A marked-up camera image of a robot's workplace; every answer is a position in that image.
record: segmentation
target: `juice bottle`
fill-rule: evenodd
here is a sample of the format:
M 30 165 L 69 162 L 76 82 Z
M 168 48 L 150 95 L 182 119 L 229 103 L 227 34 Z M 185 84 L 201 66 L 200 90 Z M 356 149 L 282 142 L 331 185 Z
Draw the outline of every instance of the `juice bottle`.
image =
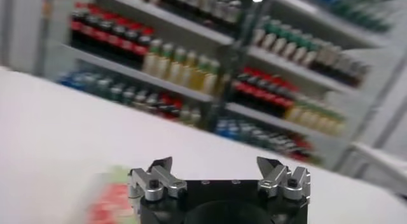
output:
M 190 85 L 196 59 L 197 59 L 196 52 L 194 51 L 188 52 L 186 56 L 185 65 L 182 67 L 182 70 L 180 72 L 181 73 L 181 79 L 179 80 L 180 85 L 184 87 L 188 87 Z
M 159 58 L 160 47 L 162 43 L 163 42 L 160 39 L 155 39 L 153 40 L 153 42 L 151 42 L 149 52 L 147 53 L 146 58 L 144 59 L 144 63 L 142 65 L 143 72 L 148 73 L 150 75 L 155 73 L 155 67 L 157 64 L 157 60 Z
M 179 83 L 180 74 L 184 65 L 186 50 L 184 48 L 177 48 L 174 60 L 171 63 L 168 75 L 168 81 L 172 83 Z
M 167 69 L 171 63 L 171 56 L 174 46 L 170 43 L 167 43 L 163 46 L 161 51 L 161 56 L 157 61 L 156 70 L 154 72 L 154 76 L 157 78 L 164 79 L 165 75 L 167 74 Z
M 208 58 L 201 55 L 198 58 L 198 65 L 193 68 L 189 87 L 194 90 L 199 90 L 202 86 L 204 76 L 207 72 Z
M 220 66 L 220 63 L 217 60 L 212 60 L 210 62 L 208 73 L 205 74 L 203 78 L 203 85 L 200 89 L 201 92 L 209 95 L 213 94 Z

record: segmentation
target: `shelf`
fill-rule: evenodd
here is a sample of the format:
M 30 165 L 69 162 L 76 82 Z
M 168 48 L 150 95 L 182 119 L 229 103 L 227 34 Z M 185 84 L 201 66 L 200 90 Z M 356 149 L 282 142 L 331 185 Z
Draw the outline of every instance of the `shelf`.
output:
M 330 139 L 330 140 L 334 140 L 337 139 L 333 136 L 329 136 L 326 135 L 324 133 L 321 132 L 317 132 L 316 130 L 312 130 L 306 127 L 303 127 L 301 125 L 297 125 L 295 123 L 291 123 L 288 121 L 285 121 L 283 119 L 277 118 L 275 116 L 254 110 L 252 108 L 248 108 L 245 107 L 243 105 L 240 104 L 236 104 L 236 103 L 228 103 L 226 105 L 226 109 L 228 111 L 234 112 L 234 113 L 238 113 L 240 115 L 243 116 L 247 116 L 249 118 L 253 118 L 256 119 L 258 121 L 270 124 L 270 125 L 274 125 L 276 127 L 282 128 L 282 129 L 287 129 L 293 132 L 297 132 L 306 136 L 312 136 L 312 137 L 318 137 L 318 138 L 325 138 L 325 139 Z
M 278 67 L 285 71 L 289 71 L 290 73 L 293 73 L 296 76 L 309 80 L 312 83 L 315 83 L 316 85 L 326 87 L 327 89 L 341 92 L 346 95 L 351 96 L 359 95 L 359 91 L 352 87 L 348 87 L 344 84 L 341 84 L 338 81 L 332 80 L 331 78 L 310 71 L 305 67 L 299 66 L 293 62 L 290 62 L 282 57 L 276 56 L 263 49 L 252 47 L 249 50 L 249 54 L 251 57 L 254 57 L 258 60 L 262 60 L 263 62 L 266 62 L 272 66 Z
M 141 11 L 147 14 L 149 17 L 159 20 L 160 22 L 166 22 L 172 26 L 178 27 L 179 29 L 184 29 L 185 31 L 192 32 L 197 36 L 203 37 L 211 41 L 215 41 L 219 45 L 229 45 L 233 41 L 232 38 L 229 36 L 214 31 L 208 27 L 204 27 L 202 25 L 194 23 L 188 19 L 175 15 L 166 10 L 163 10 L 153 4 L 145 3 L 144 1 L 141 0 L 113 0 L 113 1 L 116 1 L 118 3 L 127 5 L 133 9 Z
M 407 162 L 403 158 L 357 142 L 352 143 L 352 148 L 368 159 L 371 164 L 407 186 Z
M 315 29 L 315 31 L 319 30 L 318 33 L 315 33 L 316 36 L 320 36 L 319 33 L 322 33 L 325 35 L 321 36 L 323 39 L 345 49 L 365 46 L 373 48 L 389 46 L 389 39 L 384 36 L 354 25 L 328 12 L 317 3 L 313 4 L 305 0 L 276 0 L 276 3 L 282 4 L 280 7 L 285 8 L 285 10 L 281 8 L 281 11 L 287 11 L 287 8 L 289 8 L 291 11 L 300 14 L 295 18 L 292 18 L 294 15 L 288 16 L 293 20 L 301 20 L 297 24 Z
M 212 100 L 212 97 L 210 95 L 206 95 L 206 94 L 188 89 L 186 87 L 182 87 L 182 86 L 173 84 L 169 81 L 155 78 L 155 77 L 150 76 L 141 71 L 132 69 L 127 66 L 123 66 L 121 64 L 112 62 L 112 61 L 104 59 L 102 57 L 98 57 L 96 55 L 92 55 L 91 53 L 83 52 L 81 50 L 75 49 L 75 48 L 67 46 L 67 45 L 63 45 L 63 47 L 66 50 L 68 50 L 70 53 L 72 53 L 75 58 L 84 60 L 91 64 L 112 70 L 112 71 L 120 73 L 120 74 L 124 74 L 125 76 L 129 76 L 131 78 L 135 78 L 137 80 L 141 80 L 143 82 L 150 83 L 150 84 L 158 86 L 158 87 L 162 87 L 166 90 L 176 92 L 178 94 L 181 94 L 183 96 L 186 96 L 186 97 L 198 100 L 198 101 L 210 102 Z

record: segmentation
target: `white table surface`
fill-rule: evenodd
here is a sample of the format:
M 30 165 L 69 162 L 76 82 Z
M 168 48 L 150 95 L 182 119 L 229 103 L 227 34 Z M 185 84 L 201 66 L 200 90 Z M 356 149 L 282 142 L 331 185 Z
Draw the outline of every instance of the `white table surface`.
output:
M 257 156 L 300 163 L 26 74 L 0 75 L 0 223 L 67 223 L 95 174 L 174 157 L 188 179 L 259 179 Z M 405 223 L 381 188 L 307 165 L 310 223 Z

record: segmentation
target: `screw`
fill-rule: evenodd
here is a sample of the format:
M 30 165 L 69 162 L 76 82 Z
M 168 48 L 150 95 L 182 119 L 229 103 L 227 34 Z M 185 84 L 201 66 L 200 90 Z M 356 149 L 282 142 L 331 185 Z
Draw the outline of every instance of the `screw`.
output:
M 290 178 L 287 181 L 287 186 L 291 188 L 296 188 L 298 186 L 298 182 L 296 179 Z
M 157 179 L 152 179 L 148 185 L 151 189 L 157 189 L 160 186 L 160 182 Z

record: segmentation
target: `metal gripper jaw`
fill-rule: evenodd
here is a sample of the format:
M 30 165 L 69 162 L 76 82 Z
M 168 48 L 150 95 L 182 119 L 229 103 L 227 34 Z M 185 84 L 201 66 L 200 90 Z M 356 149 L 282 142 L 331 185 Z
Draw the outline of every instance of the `metal gripper jaw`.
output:
M 258 192 L 269 199 L 282 195 L 289 200 L 301 200 L 306 197 L 310 202 L 311 174 L 304 167 L 297 167 L 294 172 L 278 160 L 257 158 L 263 179 L 258 182 Z
M 172 157 L 155 160 L 147 171 L 141 168 L 132 169 L 129 174 L 129 198 L 144 195 L 148 201 L 158 201 L 163 198 L 164 188 L 168 196 L 175 199 L 184 197 L 187 185 L 184 180 L 175 178 L 171 173 Z

